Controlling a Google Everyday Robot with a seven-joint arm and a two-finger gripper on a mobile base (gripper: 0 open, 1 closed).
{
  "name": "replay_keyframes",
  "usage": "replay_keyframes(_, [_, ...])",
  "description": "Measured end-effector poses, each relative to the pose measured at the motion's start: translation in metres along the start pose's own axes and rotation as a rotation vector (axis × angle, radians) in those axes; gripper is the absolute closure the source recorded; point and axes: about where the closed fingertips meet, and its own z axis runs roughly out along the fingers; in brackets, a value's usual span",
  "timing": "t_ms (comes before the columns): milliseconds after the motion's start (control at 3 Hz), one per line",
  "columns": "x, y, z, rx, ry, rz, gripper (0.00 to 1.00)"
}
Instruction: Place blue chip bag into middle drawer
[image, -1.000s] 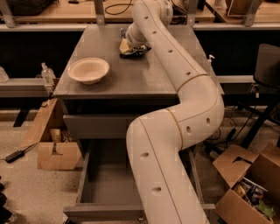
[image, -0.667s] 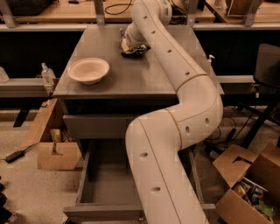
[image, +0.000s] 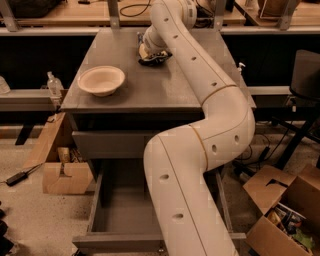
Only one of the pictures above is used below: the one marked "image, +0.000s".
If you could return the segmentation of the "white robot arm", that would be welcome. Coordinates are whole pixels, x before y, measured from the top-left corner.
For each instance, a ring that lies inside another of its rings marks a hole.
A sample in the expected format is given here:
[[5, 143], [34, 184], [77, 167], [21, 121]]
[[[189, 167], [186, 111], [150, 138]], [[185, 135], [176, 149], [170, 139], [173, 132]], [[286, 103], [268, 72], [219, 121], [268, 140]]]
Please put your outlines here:
[[192, 0], [155, 0], [142, 48], [168, 49], [204, 118], [155, 135], [144, 151], [149, 193], [169, 256], [239, 256], [204, 173], [239, 156], [255, 132], [248, 97], [190, 34]]

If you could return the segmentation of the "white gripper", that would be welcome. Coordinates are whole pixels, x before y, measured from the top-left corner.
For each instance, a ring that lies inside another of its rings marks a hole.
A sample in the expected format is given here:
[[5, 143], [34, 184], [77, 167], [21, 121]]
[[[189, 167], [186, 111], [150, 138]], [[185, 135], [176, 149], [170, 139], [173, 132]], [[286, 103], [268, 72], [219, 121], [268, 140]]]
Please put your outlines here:
[[143, 43], [139, 45], [138, 53], [141, 59], [148, 59], [149, 54], [159, 53], [167, 48], [166, 43], [151, 25], [143, 35]]

